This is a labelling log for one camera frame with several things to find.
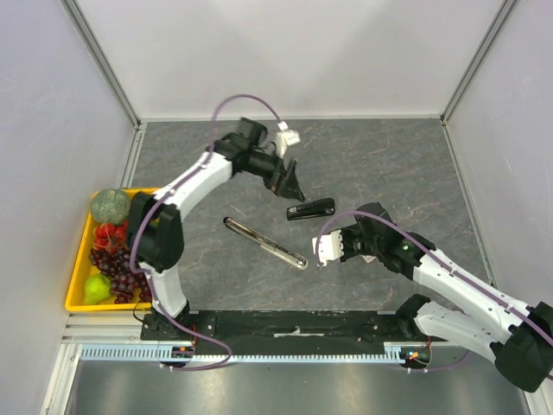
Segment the silver and black stapler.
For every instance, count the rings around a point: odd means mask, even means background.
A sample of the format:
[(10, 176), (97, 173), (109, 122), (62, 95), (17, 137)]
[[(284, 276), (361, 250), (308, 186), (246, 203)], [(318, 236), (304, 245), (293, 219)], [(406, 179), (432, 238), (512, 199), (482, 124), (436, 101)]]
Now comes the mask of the silver and black stapler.
[(309, 262), (306, 257), (290, 250), (285, 246), (282, 246), (260, 232), (240, 224), (233, 218), (226, 216), (223, 219), (223, 224), (227, 229), (257, 243), (266, 252), (269, 252), (287, 264), (294, 266), (296, 269), (306, 270), (308, 268)]

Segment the red white staple box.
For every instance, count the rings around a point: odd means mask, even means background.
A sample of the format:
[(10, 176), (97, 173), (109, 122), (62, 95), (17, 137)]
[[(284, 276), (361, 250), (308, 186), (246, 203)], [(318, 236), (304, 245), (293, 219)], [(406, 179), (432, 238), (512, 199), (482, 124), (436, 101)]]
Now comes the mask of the red white staple box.
[(372, 261), (374, 261), (376, 258), (373, 257), (373, 256), (368, 256), (368, 255), (364, 255), (363, 256), (363, 260), (367, 263), (367, 264), (370, 264)]

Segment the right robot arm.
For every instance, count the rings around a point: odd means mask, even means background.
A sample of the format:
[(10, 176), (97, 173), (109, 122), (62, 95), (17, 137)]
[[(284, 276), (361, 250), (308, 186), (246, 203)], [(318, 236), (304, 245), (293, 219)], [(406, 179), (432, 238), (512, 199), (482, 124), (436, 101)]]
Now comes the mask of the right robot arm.
[(534, 393), (552, 376), (552, 307), (529, 305), (465, 271), (417, 233), (391, 221), (379, 203), (354, 211), (354, 224), (331, 233), (332, 252), (342, 262), (377, 259), (389, 271), (430, 288), (457, 306), (444, 310), (428, 299), (396, 318), (405, 340), (420, 335), (454, 342), (491, 361), (517, 388)]

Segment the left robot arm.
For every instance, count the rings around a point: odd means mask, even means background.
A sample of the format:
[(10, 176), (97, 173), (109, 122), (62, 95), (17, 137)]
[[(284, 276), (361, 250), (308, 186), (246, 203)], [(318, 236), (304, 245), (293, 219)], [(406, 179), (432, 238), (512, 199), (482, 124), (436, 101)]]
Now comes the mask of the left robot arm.
[(279, 122), (270, 152), (260, 144), (266, 134), (264, 125), (241, 118), (236, 131), (213, 141), (171, 183), (153, 194), (138, 192), (131, 199), (126, 232), (131, 269), (146, 275), (152, 306), (163, 315), (159, 328), (171, 340), (182, 339), (190, 327), (177, 264), (185, 247), (182, 223), (196, 205), (238, 173), (261, 178), (277, 197), (305, 199), (296, 176), (297, 161), (285, 158), (288, 148), (299, 144), (299, 133)]

